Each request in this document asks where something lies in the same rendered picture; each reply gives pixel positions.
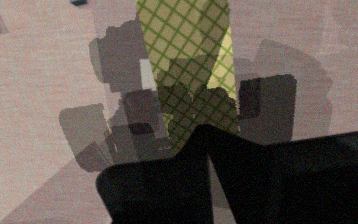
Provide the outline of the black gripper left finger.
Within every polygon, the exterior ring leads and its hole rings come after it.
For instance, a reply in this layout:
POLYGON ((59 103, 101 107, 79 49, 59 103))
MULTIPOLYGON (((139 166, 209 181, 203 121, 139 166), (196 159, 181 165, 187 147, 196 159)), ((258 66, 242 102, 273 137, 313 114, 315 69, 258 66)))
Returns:
POLYGON ((202 124, 174 158, 110 166, 97 176, 95 186, 111 219, 120 211, 197 205, 201 224, 214 224, 202 124))

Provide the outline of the yellow-green checkered strip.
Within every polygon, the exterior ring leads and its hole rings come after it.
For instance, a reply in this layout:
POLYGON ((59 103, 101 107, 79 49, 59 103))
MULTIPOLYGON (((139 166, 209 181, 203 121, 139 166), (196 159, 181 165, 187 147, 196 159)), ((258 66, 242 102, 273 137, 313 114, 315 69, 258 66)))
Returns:
POLYGON ((227 0, 134 0, 173 158, 197 125, 238 136, 227 0))

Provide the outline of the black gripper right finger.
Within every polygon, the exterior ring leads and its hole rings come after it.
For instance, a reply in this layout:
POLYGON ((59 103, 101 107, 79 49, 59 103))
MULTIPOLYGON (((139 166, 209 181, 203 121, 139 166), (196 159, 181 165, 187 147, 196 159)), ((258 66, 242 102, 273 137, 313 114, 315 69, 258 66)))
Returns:
POLYGON ((282 184, 290 175, 358 164, 358 131, 262 145, 203 126, 236 224, 276 224, 282 184))

